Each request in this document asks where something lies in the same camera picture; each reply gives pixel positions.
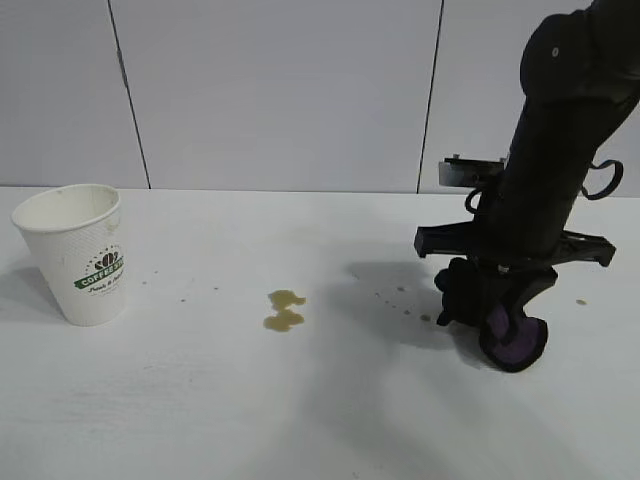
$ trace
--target cup logo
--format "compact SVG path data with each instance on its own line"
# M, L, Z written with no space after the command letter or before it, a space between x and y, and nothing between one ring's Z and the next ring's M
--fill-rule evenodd
M79 290L89 293L107 293L115 288L122 276L124 257L118 245L110 245L91 259L85 268L85 276L76 280Z

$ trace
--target white paper cup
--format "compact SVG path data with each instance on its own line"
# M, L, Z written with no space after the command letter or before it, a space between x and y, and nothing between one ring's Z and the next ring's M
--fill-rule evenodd
M13 223L67 320L93 326L125 306L120 196L105 185L70 185L20 204Z

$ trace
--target cup rim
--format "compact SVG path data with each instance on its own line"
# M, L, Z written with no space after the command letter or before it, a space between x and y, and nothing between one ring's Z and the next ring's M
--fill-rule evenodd
M71 190L74 188L86 188L86 187L99 187L99 188L104 188L107 189L109 191L111 191L112 193L115 194L116 196L116 202L115 204L109 208L109 210L107 210L106 212L98 215L97 217L94 217L90 220L86 220L84 222L81 223L77 223L74 225L69 225L69 226L65 226L65 227L49 227L49 228L38 228L38 227L27 227L24 225L21 225L17 220L16 220L16 213L18 212L18 210L20 210L21 208L24 208L25 205L27 205L29 202L35 201L40 197L44 197L46 195L51 195L52 193L55 192L60 192L60 191L64 191L64 190ZM105 218L107 218L109 215L111 215L113 212L115 212L118 208L120 207L120 193L118 192L117 189L115 189L114 187L110 186L110 185L102 185L100 183L77 183L74 185L65 185L64 187L58 187L58 188L52 188L50 190L45 190L44 192L40 192L36 195L33 195L32 197L27 198L24 202L22 202L20 205L18 205L14 210L13 213L11 214L11 222L20 230L25 231L25 232L33 232L33 233L62 233L62 232L69 232L72 230L78 230L80 228L84 228L84 227L88 227L89 225L93 225L94 223L98 223L101 220L104 220Z

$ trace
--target coffee spill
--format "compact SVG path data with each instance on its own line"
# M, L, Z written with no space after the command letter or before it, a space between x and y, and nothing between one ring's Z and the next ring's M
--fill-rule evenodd
M289 310L289 307L304 305L307 303L306 298L298 297L291 290L277 290L269 294L269 299L271 300L271 308L278 313L264 319L265 328L276 332L288 332L292 326L304 322L304 317Z

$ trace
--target panel seam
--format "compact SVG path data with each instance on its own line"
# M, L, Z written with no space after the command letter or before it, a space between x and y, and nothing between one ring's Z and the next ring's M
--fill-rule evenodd
M431 80L429 82L429 98L427 99L427 112L424 119L424 133L422 137L422 151L420 152L420 165L418 167L418 185L416 194L420 193L420 183L422 182L422 167L424 165L424 151L427 145L427 132L429 130L429 115L431 114L431 101L433 99L433 85L436 78L436 67L438 65L438 51L440 50L440 34L442 32L442 15L444 12L444 0L440 0L440 14L438 16L438 30L436 32L436 46L433 52L433 62L431 65Z
M111 0L107 0L107 8L109 9L109 18L111 19L111 28L113 30L113 37L116 42L116 54L118 56L118 64L120 65L120 74L122 75L122 82L124 83L124 88L127 91L127 98L129 99L129 109L131 110L131 118L133 119L133 127L136 132L136 139L138 140L140 157L142 158L142 167L144 168L144 174L147 178L147 187L149 188L149 190L151 190L151 178L149 176L149 168L147 167L147 159L144 154L144 148L142 147L142 139L140 138L140 128L138 128L138 118L136 117L136 110L133 107L133 98L131 96L131 88L129 86L127 71L124 67L124 57L122 55L122 48L120 48L120 39L118 37L118 29L116 28L116 21L113 15L113 7L111 5Z

